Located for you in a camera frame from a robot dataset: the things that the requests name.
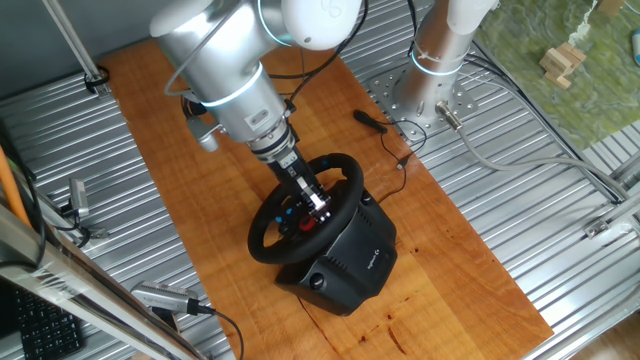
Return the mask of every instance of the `gray cable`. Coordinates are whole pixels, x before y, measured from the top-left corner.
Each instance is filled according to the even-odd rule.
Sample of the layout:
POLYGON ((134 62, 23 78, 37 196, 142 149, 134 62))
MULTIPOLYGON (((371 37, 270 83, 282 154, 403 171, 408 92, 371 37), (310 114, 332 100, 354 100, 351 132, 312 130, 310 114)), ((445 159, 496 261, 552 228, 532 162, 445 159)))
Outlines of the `gray cable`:
POLYGON ((629 5, 629 2, 625 2, 625 5, 627 5, 627 7, 629 8, 629 10, 633 11, 634 13, 636 13, 637 15, 640 15, 640 11, 636 10, 634 7, 632 7, 631 5, 629 5))
POLYGON ((458 129, 457 132, 458 132, 458 135, 460 135, 462 142, 464 142, 464 144, 467 146, 467 149, 469 149, 469 152, 471 152, 478 159, 478 161, 480 161, 482 165, 488 168, 499 170, 499 171, 513 171, 513 170, 523 170, 523 169, 531 168, 534 166, 546 165, 546 164, 564 164, 564 165, 577 166, 592 172, 594 175, 600 178, 602 182, 604 182, 611 188, 615 189, 618 192, 618 195, 620 195, 620 197, 622 197, 623 199, 625 200, 629 199, 629 194, 627 194, 627 191, 622 186, 620 186, 620 184, 618 184, 609 175, 600 171, 595 166, 587 164, 584 161, 569 159, 569 158, 562 158, 562 157, 554 157, 554 158, 536 159, 531 161, 525 161, 522 163, 510 164, 510 165, 496 164, 485 159, 482 155, 480 155, 480 153, 478 153, 476 148, 471 144, 471 141, 469 141, 469 138, 467 137, 467 134, 465 133, 464 128, 458 129))
POLYGON ((164 87, 164 94, 165 95, 167 95, 167 96, 181 96, 181 95, 184 95, 182 92, 172 92, 172 91, 170 91, 169 89, 171 89, 171 85, 173 85, 173 83, 176 81, 178 76, 180 76, 180 74, 182 74, 184 69, 191 63, 191 61, 193 61, 193 59, 196 57, 196 55, 198 55, 200 50, 202 50, 202 48, 205 45, 207 45, 209 40, 211 40, 211 38, 218 32, 218 30, 220 30, 220 28, 222 26, 224 26, 224 24, 227 23, 227 21, 231 18, 231 16, 233 16, 233 14, 235 14, 236 11, 238 11, 238 9, 240 9, 240 7, 245 4, 245 2, 246 2, 245 0, 239 1, 238 5, 236 5, 236 7, 233 8, 233 10, 231 10, 227 15, 225 15, 225 17, 211 30, 211 32, 209 32, 207 34, 207 36, 205 36, 202 39, 202 41, 200 41, 200 44, 198 44, 198 46, 196 46, 196 48, 193 49, 191 54, 189 54, 187 59, 182 63, 182 65, 180 65, 180 67, 176 70, 176 72, 173 73, 173 75, 171 76, 171 78, 167 82, 167 85, 164 87))

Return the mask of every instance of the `black knob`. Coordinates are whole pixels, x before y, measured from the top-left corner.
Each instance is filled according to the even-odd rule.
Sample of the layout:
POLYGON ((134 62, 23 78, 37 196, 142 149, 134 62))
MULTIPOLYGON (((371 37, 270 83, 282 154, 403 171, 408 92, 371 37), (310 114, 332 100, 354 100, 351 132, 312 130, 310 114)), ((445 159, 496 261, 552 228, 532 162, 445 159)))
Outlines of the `black knob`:
POLYGON ((311 275, 311 279, 309 279, 309 285, 313 290, 320 290, 324 285, 324 276, 320 273, 315 273, 311 275))
POLYGON ((363 192, 362 193, 362 197, 360 198, 360 201, 362 202, 362 205, 369 205, 371 204, 371 194, 369 194, 368 192, 363 192))

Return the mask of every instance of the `wooden block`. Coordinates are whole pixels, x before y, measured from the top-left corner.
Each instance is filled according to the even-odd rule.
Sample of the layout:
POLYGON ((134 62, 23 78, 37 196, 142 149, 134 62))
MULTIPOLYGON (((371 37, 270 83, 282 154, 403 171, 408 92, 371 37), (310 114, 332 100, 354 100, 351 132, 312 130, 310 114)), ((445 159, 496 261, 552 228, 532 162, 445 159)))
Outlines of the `wooden block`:
POLYGON ((597 10, 609 16, 616 16, 624 6, 625 0, 600 0, 597 10))
POLYGON ((548 71, 544 74, 544 77, 553 81, 554 84, 558 85, 562 90, 567 90, 569 86, 571 86, 571 81, 567 80, 564 76, 554 77, 548 71))
POLYGON ((540 60, 540 65, 555 77, 566 75, 572 71, 572 63, 556 49, 549 49, 540 60))
POLYGON ((556 50, 558 50, 558 52, 565 57, 565 59, 571 61, 571 71, 565 75, 568 75, 570 73, 573 72, 573 70, 575 70, 580 64, 582 64, 582 61, 580 61, 580 59, 578 59, 577 57, 573 56, 573 54, 571 54, 570 52, 567 52, 566 49, 563 48, 557 48, 556 50))
POLYGON ((560 52, 561 54, 563 53, 563 51, 567 52, 578 59, 580 62, 583 62, 587 58, 587 55, 583 54, 580 50, 574 48, 567 42, 558 46, 556 50, 558 50, 558 52, 560 52))

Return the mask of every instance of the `green surface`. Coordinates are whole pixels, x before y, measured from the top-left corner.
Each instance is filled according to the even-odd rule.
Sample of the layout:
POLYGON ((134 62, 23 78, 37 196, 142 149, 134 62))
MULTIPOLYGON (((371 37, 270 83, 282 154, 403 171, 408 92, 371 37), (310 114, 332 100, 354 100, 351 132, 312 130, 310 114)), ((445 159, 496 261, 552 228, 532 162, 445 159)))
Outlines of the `green surface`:
MULTIPOLYGON (((544 78, 538 65, 549 48, 569 40, 592 3, 503 0, 476 36, 581 149, 640 120, 640 67, 631 45, 640 16, 628 8, 615 17, 597 10, 591 13, 590 29, 574 44, 587 59, 567 76, 572 82, 568 90, 544 78)), ((629 4, 640 9, 640 0, 629 4)))

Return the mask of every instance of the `black cable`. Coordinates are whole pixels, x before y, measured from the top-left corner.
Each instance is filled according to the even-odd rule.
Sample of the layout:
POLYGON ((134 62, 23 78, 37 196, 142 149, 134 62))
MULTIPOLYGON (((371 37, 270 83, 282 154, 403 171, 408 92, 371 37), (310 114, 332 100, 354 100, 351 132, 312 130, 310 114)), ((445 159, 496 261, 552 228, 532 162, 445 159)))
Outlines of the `black cable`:
POLYGON ((78 216, 78 214, 75 214, 73 216, 73 227, 66 228, 66 227, 56 226, 55 228, 60 231, 73 231, 73 230, 77 230, 79 227, 80 227, 80 217, 78 216))
MULTIPOLYGON (((380 134, 380 143, 382 144, 382 148, 384 148, 384 150, 386 152, 389 153, 389 155, 393 156, 394 159, 396 159, 396 161, 398 162, 398 164, 400 163, 400 159, 396 156, 396 154, 394 154, 391 150, 389 150, 389 148, 387 148, 387 145, 385 145, 384 143, 384 134, 380 134)), ((402 185, 397 188, 396 190, 390 191, 386 194, 384 194, 380 200, 378 200, 378 204, 382 204, 383 201, 387 200, 390 196, 395 195, 397 193, 399 193, 400 191, 404 190, 404 188, 407 186, 407 167, 403 166, 402 167, 402 171, 403 171, 403 179, 402 179, 402 185)))
POLYGON ((82 249, 85 245, 87 245, 89 240, 91 240, 91 231, 89 231, 89 229, 80 228, 80 232, 82 233, 83 238, 80 240, 80 244, 78 244, 78 249, 82 249))
MULTIPOLYGON (((331 57, 324 62, 324 64, 320 65, 317 69, 314 69, 312 71, 309 72, 309 76, 304 79, 302 81, 302 83, 298 86, 298 88, 293 92, 293 94, 291 94, 291 96, 289 97, 289 101, 293 102, 293 100, 296 98, 296 96, 298 95, 298 93, 300 93, 300 91, 304 88, 305 85, 307 85, 309 83, 309 81, 311 81, 316 75, 318 75, 322 70, 324 70, 326 67, 328 67, 329 65, 331 65, 331 63, 338 58, 338 56, 340 56, 340 53, 342 53, 342 51, 349 46, 349 44, 351 43, 351 41, 356 37, 356 35, 358 34, 358 32, 360 31, 360 29, 362 28, 362 25, 364 24, 365 20, 367 19, 367 15, 369 14, 369 0, 364 0, 364 12, 362 14, 362 18, 360 19, 360 22, 358 23, 358 26, 356 26, 355 30, 351 33, 351 35, 345 40, 343 41, 338 48, 336 49, 336 51, 333 53, 333 55, 331 55, 331 57)), ((291 77, 293 75, 284 75, 286 77, 280 77, 280 75, 269 75, 271 76, 273 79, 299 79, 299 78, 303 78, 303 74, 300 74, 301 76, 299 77, 291 77)))
MULTIPOLYGON (((40 268, 40 264, 42 263, 42 258, 44 258, 44 250, 46 247, 46 242, 47 242, 47 238, 46 238, 46 233, 44 230, 44 218, 42 216, 42 209, 40 208, 40 202, 38 201, 38 192, 36 191, 35 185, 33 184, 33 180, 29 177, 29 171, 27 166, 24 163, 24 160, 22 159, 22 156, 20 156, 20 153, 18 152, 18 150, 16 149, 16 147, 13 145, 13 143, 11 141, 9 141, 9 139, 4 135, 6 131, 4 131, 4 127, 2 127, 3 131, 0 131, 0 140, 2 140, 2 143, 4 144, 4 146, 9 148, 9 151, 11 151, 12 153, 15 154, 15 160, 14 162, 16 163, 16 165, 18 165, 18 168, 20 169, 20 171, 22 172, 25 181, 27 182, 27 187, 29 188, 29 192, 31 193, 31 199, 28 199, 28 197, 25 197, 22 199, 23 203, 27 204, 28 200, 32 201, 32 205, 31 207, 29 206, 25 206, 25 209, 29 209, 30 208, 30 212, 29 212, 29 220, 31 222, 31 226, 33 227, 34 230, 37 229, 37 231, 40 234, 40 249, 38 250, 38 257, 36 258, 35 264, 34 265, 30 265, 30 266, 26 266, 30 269, 38 269, 40 268)), ((7 261, 4 263, 1 263, 0 266, 2 267, 6 267, 6 266, 23 266, 25 267, 26 264, 25 262, 22 261, 7 261)))
MULTIPOLYGON (((304 49, 300 48, 300 67, 302 68, 302 81, 304 81, 305 77, 307 76, 307 73, 305 71, 305 64, 304 64, 304 49)), ((278 95, 280 96, 291 96, 293 95, 293 92, 287 92, 287 93, 279 93, 278 95)))
POLYGON ((85 227, 80 226, 80 216, 78 216, 78 214, 75 214, 73 217, 73 227, 65 228, 65 227, 56 226, 55 228, 58 229, 59 231, 79 230, 80 233, 82 233, 82 238, 80 239, 80 243, 77 245, 78 249, 82 249, 82 247, 87 245, 89 240, 91 240, 91 231, 89 231, 89 229, 85 227))
POLYGON ((240 359, 239 360, 243 360, 244 359, 244 338, 242 337, 242 331, 240 331, 240 327, 238 327, 238 324, 236 324, 235 321, 231 320, 231 318, 228 317, 227 315, 219 311, 216 311, 215 309, 212 309, 208 306, 198 305, 198 311, 202 314, 216 315, 218 317, 221 317, 227 320, 227 322, 236 329, 236 331, 238 332, 238 338, 240 339, 240 359))
POLYGON ((389 196, 399 193, 400 191, 404 190, 404 188, 406 187, 406 185, 407 185, 407 168, 406 168, 406 165, 409 162, 409 159, 411 158, 411 156, 413 156, 413 155, 415 155, 419 159, 417 153, 420 150, 422 150, 424 145, 427 143, 427 132, 420 125, 418 125, 414 121, 411 121, 411 120, 398 120, 398 121, 381 122, 381 121, 373 119, 371 116, 369 116, 369 114, 365 113, 362 110, 355 110, 353 112, 353 117, 358 122, 360 122, 360 123, 362 123, 364 125, 367 125, 367 126, 373 128, 373 129, 375 129, 376 131, 380 132, 380 143, 382 144, 382 148, 389 155, 393 156, 393 158, 397 162, 398 170, 402 170, 403 173, 404 173, 403 174, 402 185, 398 189, 393 190, 393 191, 385 194, 384 196, 382 196, 380 198, 380 200, 378 200, 378 204, 380 204, 383 201, 385 201, 387 198, 389 198, 389 196), (398 156, 396 156, 396 154, 394 154, 391 150, 389 150, 387 145, 384 143, 384 135, 387 134, 387 130, 385 128, 379 126, 379 125, 382 125, 382 126, 393 126, 393 125, 397 125, 397 124, 400 124, 400 123, 412 124, 413 126, 417 127, 422 132, 422 134, 424 136, 420 146, 415 150, 411 149, 411 152, 409 153, 409 155, 406 155, 406 156, 404 156, 402 158, 398 158, 398 156))
POLYGON ((415 44, 415 37, 418 35, 418 19, 416 14, 416 6, 413 0, 407 0, 407 6, 409 6, 409 15, 411 15, 411 23, 413 24, 413 40, 411 40, 411 46, 409 46, 409 53, 407 56, 411 56, 413 46, 415 44))

